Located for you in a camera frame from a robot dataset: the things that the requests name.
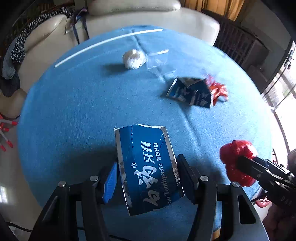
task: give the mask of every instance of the red plastic bag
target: red plastic bag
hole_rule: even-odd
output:
[[[245,140],[234,140],[220,148],[220,159],[226,164],[227,177],[231,182],[238,182],[242,187],[250,187],[256,180],[236,169],[236,161],[239,156],[252,159],[257,155],[258,152],[252,143]]]

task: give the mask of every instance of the metal screw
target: metal screw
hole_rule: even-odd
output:
[[[96,182],[96,181],[99,179],[99,177],[98,177],[98,176],[91,176],[89,179],[90,179],[92,182]]]
[[[66,186],[66,182],[65,181],[60,181],[58,183],[58,186],[61,187],[61,188],[64,188]]]
[[[201,176],[200,179],[204,182],[207,182],[209,180],[207,176]]]
[[[235,188],[238,188],[240,186],[240,184],[238,182],[233,182],[232,185],[235,187]]]

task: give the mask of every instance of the torn toothpaste box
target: torn toothpaste box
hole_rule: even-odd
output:
[[[132,125],[114,131],[123,192],[131,216],[168,206],[184,196],[165,127]]]
[[[206,79],[177,77],[170,87],[167,97],[177,99],[189,105],[212,108],[214,95],[206,85]]]

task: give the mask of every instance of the white stick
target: white stick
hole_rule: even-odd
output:
[[[3,136],[4,139],[6,140],[6,142],[8,141],[7,137],[4,135],[4,133],[2,132],[2,130],[0,130],[0,136]]]
[[[121,39],[121,38],[128,37],[128,36],[132,36],[132,35],[145,34],[145,33],[152,33],[152,32],[160,32],[160,31],[162,31],[162,30],[163,30],[162,28],[159,28],[159,29],[151,29],[151,30],[139,31],[139,32],[135,32],[135,33],[124,34],[124,35],[120,35],[120,36],[117,36],[117,37],[114,37],[114,38],[106,39],[106,40],[104,40],[104,41],[101,41],[101,42],[98,42],[98,43],[93,44],[93,45],[91,45],[91,46],[88,46],[88,47],[86,47],[86,48],[84,48],[84,49],[82,49],[82,50],[79,50],[78,52],[76,52],[76,53],[70,55],[69,57],[67,57],[67,58],[63,59],[62,61],[58,62],[58,63],[55,65],[55,68],[58,67],[58,66],[60,66],[61,64],[65,63],[65,62],[68,61],[69,59],[72,59],[73,57],[75,57],[75,56],[77,56],[77,55],[79,55],[79,54],[81,54],[81,53],[83,53],[83,52],[85,52],[85,51],[87,51],[87,50],[89,50],[89,49],[92,49],[92,48],[94,48],[94,47],[96,47],[96,46],[102,45],[102,44],[104,44],[104,43],[108,43],[108,42],[111,42],[111,41],[113,41],[113,40]]]
[[[156,53],[149,53],[147,54],[148,56],[155,56],[155,55],[159,55],[159,54],[163,54],[163,53],[167,53],[169,51],[169,49],[160,51],[160,52],[156,52]]]

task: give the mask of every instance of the blue tablecloth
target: blue tablecloth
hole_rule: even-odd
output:
[[[98,35],[64,54],[57,62],[99,41],[157,28],[133,26]],[[157,77],[126,70],[123,54],[130,49],[153,53],[170,49],[173,74]],[[212,109],[166,98],[176,76],[211,74],[226,84],[229,101]],[[86,51],[59,67],[52,65],[30,89],[18,124],[23,173],[43,206],[61,180],[79,183],[116,160],[114,127],[132,124],[166,126],[176,155],[218,183],[229,184],[219,148],[234,139],[253,143],[260,157],[270,158],[267,109],[247,74],[226,54],[202,40],[164,29],[115,40]],[[258,184],[245,188],[249,197]],[[110,234],[131,240],[186,240],[196,206],[187,198],[161,210],[129,217],[117,185],[103,207]],[[219,225],[221,206],[217,212]]]

